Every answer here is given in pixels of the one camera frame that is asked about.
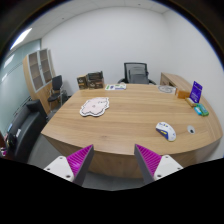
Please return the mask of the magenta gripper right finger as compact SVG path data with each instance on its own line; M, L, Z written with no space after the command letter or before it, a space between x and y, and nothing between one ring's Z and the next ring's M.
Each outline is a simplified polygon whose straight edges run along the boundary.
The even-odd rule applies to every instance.
M134 155L145 184L152 183L182 169L182 166L171 156L161 156L138 144L135 145Z

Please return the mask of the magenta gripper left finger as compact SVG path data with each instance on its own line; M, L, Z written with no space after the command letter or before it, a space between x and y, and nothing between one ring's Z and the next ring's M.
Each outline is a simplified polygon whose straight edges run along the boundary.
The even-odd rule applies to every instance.
M89 145L67 157L57 157L44 170L81 186L93 156L94 146Z

